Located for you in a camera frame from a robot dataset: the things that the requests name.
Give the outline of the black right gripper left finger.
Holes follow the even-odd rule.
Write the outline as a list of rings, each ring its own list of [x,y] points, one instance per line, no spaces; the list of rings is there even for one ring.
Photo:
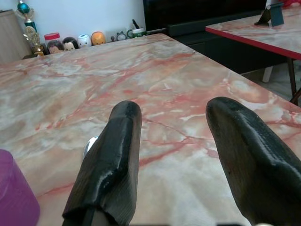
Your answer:
[[[127,226],[136,209],[142,113],[115,105],[85,155],[63,211],[64,226]]]

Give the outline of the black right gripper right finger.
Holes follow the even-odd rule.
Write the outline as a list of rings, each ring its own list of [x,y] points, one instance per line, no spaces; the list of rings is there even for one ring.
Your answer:
[[[206,120],[241,214],[252,224],[301,223],[301,161],[252,110],[228,97],[206,105]]]

